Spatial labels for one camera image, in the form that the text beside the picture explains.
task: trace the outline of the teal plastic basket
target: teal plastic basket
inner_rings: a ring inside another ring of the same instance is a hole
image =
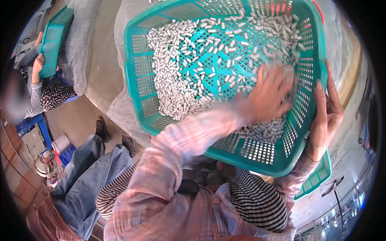
[[[64,6],[55,14],[46,25],[43,34],[42,46],[39,53],[44,55],[44,66],[40,71],[40,78],[50,77],[56,74],[58,56],[71,20],[74,17],[74,9]]]
[[[296,194],[294,200],[298,200],[313,191],[315,191],[320,185],[322,185],[327,179],[331,177],[332,174],[330,154],[328,149],[324,153],[322,159],[319,162],[319,165],[315,168],[315,171],[308,177],[307,181],[303,183],[300,191]]]
[[[295,165],[303,152],[309,133],[309,128],[316,113],[314,102],[314,83],[320,79],[324,87],[327,84],[327,67],[325,65],[326,51],[322,20],[315,5],[309,0],[293,1],[268,1],[268,0],[169,0],[155,5],[146,10],[133,20],[125,28],[125,73],[129,93],[134,101],[135,113],[140,126],[149,134],[157,135],[167,125],[175,123],[169,116],[161,116],[158,112],[159,99],[154,85],[155,73],[153,72],[153,50],[148,47],[146,35],[151,28],[158,28],[170,23],[173,19],[197,20],[208,17],[222,18],[240,15],[240,9],[245,9],[245,15],[259,12],[263,15],[282,15],[294,13],[300,18],[298,28],[301,41],[306,51],[300,52],[299,63],[295,69],[300,73],[304,86],[296,95],[296,101],[288,113],[288,122],[285,133],[275,144],[259,143],[251,138],[240,139],[238,134],[230,134],[228,137],[215,142],[205,153],[206,156],[221,160],[234,166],[238,166],[253,172],[278,177],[287,174]],[[227,22],[226,29],[217,28],[217,33],[210,34],[222,39],[221,43],[229,45],[231,39],[224,32],[237,27],[236,23]],[[260,46],[261,59],[258,65],[269,61],[262,52],[262,46],[272,44],[280,48],[280,42],[274,37],[267,37],[264,31],[255,31],[252,23],[243,27],[244,31],[235,36],[240,47],[238,52],[225,54],[218,52],[217,55],[203,51],[198,52],[199,61],[204,64],[204,71],[211,72],[212,66],[216,68],[216,79],[204,79],[204,95],[213,93],[218,96],[217,79],[222,84],[222,93],[226,97],[236,94],[237,85],[229,89],[229,83],[225,82],[225,76],[235,70],[249,79],[252,70],[248,67],[248,58],[238,61],[233,69],[226,68],[226,60],[230,57],[245,55],[252,52],[254,45]],[[240,41],[244,40],[244,32],[249,34],[248,41],[251,47],[242,46]],[[206,39],[209,33],[206,29],[200,29],[192,33],[192,41]],[[204,43],[196,43],[197,50]],[[184,54],[179,56],[180,63],[186,59]],[[217,65],[217,59],[222,58],[221,64]],[[198,68],[197,62],[188,64],[181,73],[186,77],[186,72],[193,73],[193,68]]]

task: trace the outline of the blue plastic crate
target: blue plastic crate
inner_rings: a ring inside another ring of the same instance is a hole
[[[76,148],[74,147],[74,145],[71,145],[62,154],[60,154],[59,159],[62,162],[63,167],[66,167],[67,164],[70,163],[70,161],[72,159],[72,155],[74,154],[75,150],[76,150]]]

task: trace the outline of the pink plaid shirt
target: pink plaid shirt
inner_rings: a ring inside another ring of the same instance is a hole
[[[167,126],[154,138],[128,188],[113,207],[104,239],[187,241],[249,234],[268,241],[293,240],[296,228],[290,218],[282,233],[272,233],[244,221],[230,202],[228,184],[215,193],[201,187],[194,200],[190,194],[177,192],[184,164],[248,121],[237,111],[240,104],[226,104],[188,116]],[[302,183],[317,165],[304,153],[289,174],[274,179],[272,184],[282,195],[288,212]]]

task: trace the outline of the black pole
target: black pole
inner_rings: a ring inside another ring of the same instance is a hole
[[[342,208],[340,207],[340,203],[339,203],[339,199],[338,199],[338,195],[337,195],[337,192],[336,190],[334,190],[334,193],[335,193],[335,197],[337,198],[337,202],[338,202],[338,207],[339,207],[339,211],[340,211],[340,220],[342,221],[342,230],[344,230],[344,223],[343,223],[343,212],[342,212]]]

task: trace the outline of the person's right hand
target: person's right hand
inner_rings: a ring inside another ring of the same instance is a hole
[[[323,157],[344,117],[344,110],[339,101],[328,60],[326,60],[326,65],[328,96],[325,94],[320,80],[317,80],[315,85],[317,113],[311,125],[310,140],[305,150],[308,156],[316,162]]]
[[[291,103],[281,105],[283,97],[293,89],[294,78],[285,79],[284,67],[272,65],[263,79],[267,66],[263,64],[257,72],[255,88],[249,94],[241,112],[250,121],[276,119],[285,114]]]
[[[32,67],[32,72],[35,74],[40,73],[40,71],[43,69],[43,65],[44,65],[44,56],[43,56],[43,53],[40,53],[35,59],[34,66]]]

